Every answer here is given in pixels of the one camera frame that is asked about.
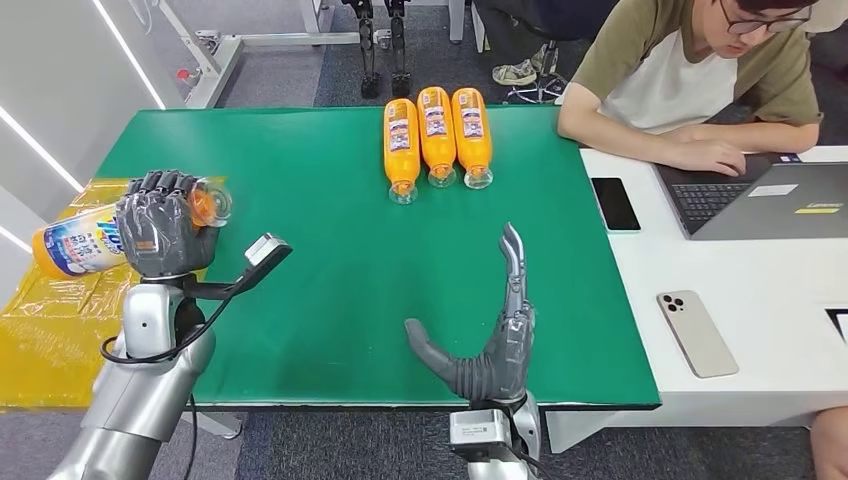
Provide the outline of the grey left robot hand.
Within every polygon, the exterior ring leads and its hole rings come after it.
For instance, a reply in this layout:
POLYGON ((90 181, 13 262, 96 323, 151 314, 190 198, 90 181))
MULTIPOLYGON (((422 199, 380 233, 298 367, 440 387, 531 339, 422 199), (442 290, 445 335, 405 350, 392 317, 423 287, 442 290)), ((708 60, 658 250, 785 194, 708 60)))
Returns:
POLYGON ((188 202, 197 181, 179 170, 151 170, 128 182, 115 219, 127 261, 141 277, 181 276, 213 262, 219 229, 196 228, 188 202))

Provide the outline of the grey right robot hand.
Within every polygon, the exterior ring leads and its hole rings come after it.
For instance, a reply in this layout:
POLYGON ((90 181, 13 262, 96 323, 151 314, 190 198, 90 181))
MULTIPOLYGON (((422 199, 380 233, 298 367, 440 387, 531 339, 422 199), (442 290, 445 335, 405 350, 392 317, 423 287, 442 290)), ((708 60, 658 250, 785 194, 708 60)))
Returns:
POLYGON ((523 399, 534 340, 535 308, 527 292, 524 242, 508 222, 499 248, 506 263, 504 304, 483 350, 453 356, 433 343, 421 322, 404 321, 408 345, 418 359, 457 396, 472 403, 523 399))

